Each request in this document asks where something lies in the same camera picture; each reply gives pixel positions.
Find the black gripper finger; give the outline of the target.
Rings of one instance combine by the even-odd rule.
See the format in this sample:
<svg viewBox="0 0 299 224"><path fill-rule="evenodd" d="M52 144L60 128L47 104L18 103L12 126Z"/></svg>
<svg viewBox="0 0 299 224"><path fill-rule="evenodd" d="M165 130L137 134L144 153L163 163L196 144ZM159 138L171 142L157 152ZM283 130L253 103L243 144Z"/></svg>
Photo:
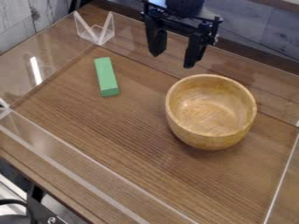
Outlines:
<svg viewBox="0 0 299 224"><path fill-rule="evenodd" d="M144 21L149 53L157 57L167 48L167 31L159 20L151 17Z"/></svg>
<svg viewBox="0 0 299 224"><path fill-rule="evenodd" d="M189 36L188 46L184 54L184 68L192 68L201 59L208 44L208 38L204 34L195 32Z"/></svg>

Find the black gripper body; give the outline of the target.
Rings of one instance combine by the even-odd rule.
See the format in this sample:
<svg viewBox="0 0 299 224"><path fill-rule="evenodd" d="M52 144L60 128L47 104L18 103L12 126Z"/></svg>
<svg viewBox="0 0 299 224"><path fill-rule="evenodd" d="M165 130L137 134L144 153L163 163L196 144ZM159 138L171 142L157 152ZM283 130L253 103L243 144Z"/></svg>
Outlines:
<svg viewBox="0 0 299 224"><path fill-rule="evenodd" d="M144 19L159 20L165 30L181 35L191 36L199 32L207 36L208 45L215 44L223 17L205 8L205 0L141 0L141 2Z"/></svg>

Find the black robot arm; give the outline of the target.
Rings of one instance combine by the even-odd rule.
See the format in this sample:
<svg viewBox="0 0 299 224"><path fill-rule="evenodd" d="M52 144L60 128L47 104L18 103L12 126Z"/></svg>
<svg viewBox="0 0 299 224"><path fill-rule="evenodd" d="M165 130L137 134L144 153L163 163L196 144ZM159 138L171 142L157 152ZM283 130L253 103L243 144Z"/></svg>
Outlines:
<svg viewBox="0 0 299 224"><path fill-rule="evenodd" d="M157 57L167 49L168 32L188 38L183 67L192 68L205 49L217 42L220 15L204 7L205 0L141 0L149 53Z"/></svg>

